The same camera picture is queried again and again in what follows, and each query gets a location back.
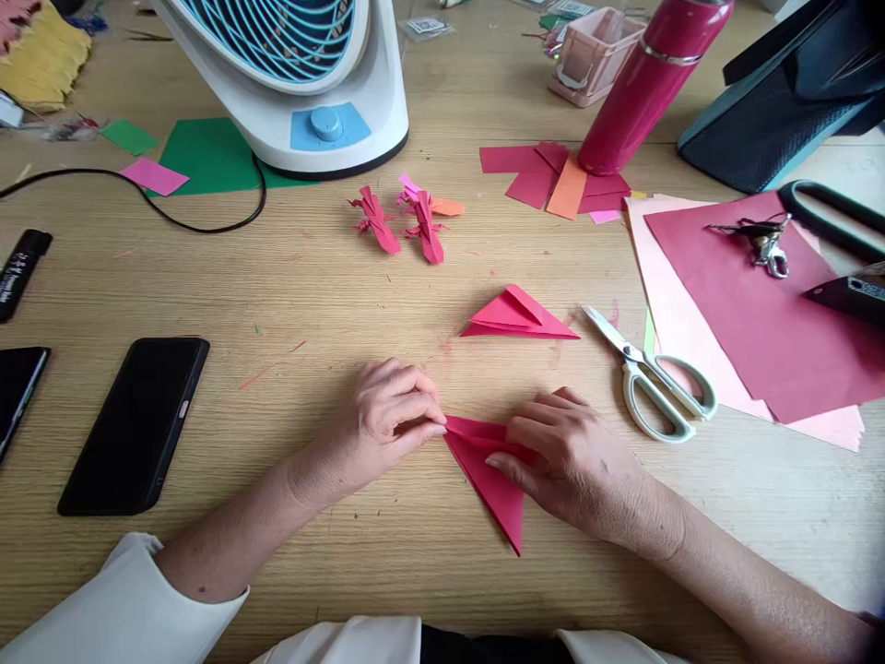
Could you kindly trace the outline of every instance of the fan knob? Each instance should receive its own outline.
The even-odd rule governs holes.
[[[335,109],[320,106],[311,112],[311,129],[326,143],[334,143],[344,134],[344,127]]]

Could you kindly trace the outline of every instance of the black bag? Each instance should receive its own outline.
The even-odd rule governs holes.
[[[774,188],[828,137],[885,119],[881,0],[811,0],[723,69],[730,86],[679,155],[747,194]]]

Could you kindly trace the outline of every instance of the smartphone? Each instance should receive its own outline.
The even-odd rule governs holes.
[[[208,353],[201,338],[132,345],[58,502],[60,515],[130,516],[157,503]]]
[[[26,348],[0,350],[0,463],[40,380],[50,350]]]

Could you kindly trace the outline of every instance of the marker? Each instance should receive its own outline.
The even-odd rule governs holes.
[[[0,323],[5,323],[15,314],[30,276],[52,243],[53,237],[49,233],[34,229],[22,233],[3,272],[0,272]]]

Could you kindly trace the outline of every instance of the fan grille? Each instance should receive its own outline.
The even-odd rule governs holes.
[[[357,0],[182,0],[197,21],[252,69],[310,83],[344,56]]]

